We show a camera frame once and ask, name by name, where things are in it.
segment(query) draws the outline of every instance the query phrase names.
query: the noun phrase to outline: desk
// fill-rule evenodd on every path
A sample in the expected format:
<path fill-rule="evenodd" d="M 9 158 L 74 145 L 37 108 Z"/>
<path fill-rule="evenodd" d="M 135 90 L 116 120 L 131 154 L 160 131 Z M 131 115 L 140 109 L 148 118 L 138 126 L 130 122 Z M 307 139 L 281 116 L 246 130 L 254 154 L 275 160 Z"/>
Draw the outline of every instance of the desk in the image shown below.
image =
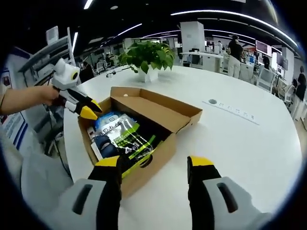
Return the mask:
<path fill-rule="evenodd" d="M 187 156 L 212 160 L 221 176 L 229 176 L 252 196 L 262 212 L 274 212 L 299 174 L 302 152 L 285 105 L 264 90 L 223 74 L 174 66 L 159 79 L 141 83 L 123 70 L 112 78 L 103 73 L 79 88 L 102 101 L 111 86 L 141 87 L 203 109 L 199 123 L 179 133 L 175 156 L 140 190 L 122 200 L 119 229 L 188 230 Z M 253 114 L 260 125 L 203 103 L 216 99 Z M 93 169 L 82 142 L 77 115 L 65 110 L 65 149 L 72 179 L 87 178 Z"/>
<path fill-rule="evenodd" d="M 183 55 L 199 55 L 202 57 L 202 68 L 208 71 L 220 72 L 223 55 L 202 52 L 183 52 Z"/>

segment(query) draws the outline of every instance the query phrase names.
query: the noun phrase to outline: potted plant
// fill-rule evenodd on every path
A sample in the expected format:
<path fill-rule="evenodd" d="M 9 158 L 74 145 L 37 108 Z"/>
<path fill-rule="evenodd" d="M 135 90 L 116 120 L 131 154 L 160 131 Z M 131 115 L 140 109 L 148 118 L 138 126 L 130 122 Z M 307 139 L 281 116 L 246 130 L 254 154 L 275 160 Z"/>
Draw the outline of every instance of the potted plant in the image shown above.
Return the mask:
<path fill-rule="evenodd" d="M 154 42 L 134 43 L 127 53 L 119 56 L 122 65 L 128 65 L 135 73 L 139 73 L 143 82 L 158 78 L 158 70 L 162 67 L 172 69 L 175 55 L 167 44 Z"/>

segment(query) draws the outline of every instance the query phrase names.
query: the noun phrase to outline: black ceiling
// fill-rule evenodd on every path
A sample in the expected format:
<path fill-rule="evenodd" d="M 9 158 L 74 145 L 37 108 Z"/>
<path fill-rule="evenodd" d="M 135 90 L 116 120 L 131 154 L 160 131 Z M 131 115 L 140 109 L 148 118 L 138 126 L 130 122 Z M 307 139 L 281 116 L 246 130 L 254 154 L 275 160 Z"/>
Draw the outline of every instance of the black ceiling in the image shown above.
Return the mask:
<path fill-rule="evenodd" d="M 246 3 L 233 0 L 93 0 L 90 8 L 84 10 L 85 3 L 86 0 L 53 0 L 48 2 L 41 0 L 35 1 L 35 4 L 28 4 L 23 15 L 22 31 L 15 42 L 16 46 L 30 53 L 35 53 L 47 44 L 45 35 L 47 29 L 57 25 L 61 37 L 66 35 L 66 28 L 69 26 L 72 38 L 75 32 L 79 32 L 74 52 L 75 55 L 79 55 L 90 47 L 99 47 L 102 42 L 108 40 L 108 37 L 116 36 L 140 23 L 142 23 L 141 26 L 112 39 L 108 42 L 108 45 L 119 43 L 125 37 L 143 37 L 159 32 L 178 30 L 180 22 L 198 20 L 204 24 L 205 29 L 230 31 L 254 37 L 269 45 L 283 45 L 281 41 L 274 38 L 274 36 L 277 36 L 292 48 L 295 48 L 297 52 L 300 52 L 295 45 L 273 29 L 241 16 L 212 12 L 170 16 L 171 13 L 189 10 L 238 12 L 268 22 L 299 42 L 299 37 L 292 33 L 285 22 L 286 16 L 284 12 L 287 10 L 284 9 L 288 6 L 280 4 L 275 5 L 275 8 L 273 8 L 268 0 L 247 0 Z M 111 10 L 110 8 L 115 5 L 118 8 Z M 256 26 L 274 36 L 238 22 Z M 205 31 L 206 36 L 212 34 L 228 36 L 226 33 Z M 104 37 L 104 39 L 100 42 L 89 44 L 92 39 L 98 37 Z M 245 37 L 242 37 L 242 40 L 252 42 Z"/>

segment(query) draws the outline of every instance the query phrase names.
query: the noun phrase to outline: cable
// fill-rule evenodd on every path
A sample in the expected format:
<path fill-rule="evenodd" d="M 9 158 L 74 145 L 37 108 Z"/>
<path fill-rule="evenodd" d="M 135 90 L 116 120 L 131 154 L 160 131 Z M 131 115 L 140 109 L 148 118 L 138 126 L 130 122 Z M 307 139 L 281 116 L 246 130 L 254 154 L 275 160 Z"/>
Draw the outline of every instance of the cable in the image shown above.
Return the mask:
<path fill-rule="evenodd" d="M 52 120 L 51 120 L 51 114 L 50 114 L 49 107 L 47 108 L 47 110 L 48 110 L 48 113 L 49 113 L 49 122 L 50 122 L 51 133 L 52 133 L 52 132 L 53 132 L 53 125 L 52 125 Z M 65 164 L 64 164 L 64 162 L 63 162 L 63 159 L 62 159 L 62 156 L 61 156 L 61 152 L 59 151 L 59 148 L 58 148 L 58 145 L 57 145 L 57 142 L 56 142 L 56 138 L 55 138 L 56 135 L 57 135 L 57 133 L 51 138 L 51 142 L 50 142 L 50 143 L 52 143 L 52 141 L 54 141 L 54 145 L 55 145 L 56 150 L 57 150 L 57 152 L 58 152 L 58 155 L 59 155 L 59 158 L 60 158 L 60 160 L 61 160 L 62 166 L 63 166 L 65 172 L 67 173 L 67 175 L 72 179 L 71 174 L 70 174 L 69 171 L 66 169 Z M 47 155 L 46 152 L 48 152 L 48 149 L 49 149 L 49 148 L 45 148 L 45 155 Z"/>

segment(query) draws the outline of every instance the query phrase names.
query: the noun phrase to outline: open cardboard box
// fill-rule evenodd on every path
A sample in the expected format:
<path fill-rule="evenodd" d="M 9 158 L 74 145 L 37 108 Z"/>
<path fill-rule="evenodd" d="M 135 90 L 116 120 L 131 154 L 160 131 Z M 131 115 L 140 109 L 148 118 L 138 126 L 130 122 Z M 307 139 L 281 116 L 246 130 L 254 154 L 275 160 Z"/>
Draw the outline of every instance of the open cardboard box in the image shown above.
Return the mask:
<path fill-rule="evenodd" d="M 138 167 L 123 178 L 121 191 L 123 197 L 128 197 L 145 185 L 175 154 L 176 133 L 196 124 L 202 110 L 184 102 L 160 95 L 144 89 L 112 87 L 110 97 L 99 103 L 103 113 L 121 111 L 133 118 L 147 120 L 155 124 L 159 132 L 165 136 L 152 153 L 153 159 L 145 168 Z M 85 149 L 95 165 L 98 160 L 91 148 L 91 140 L 87 129 L 93 121 L 78 118 Z"/>

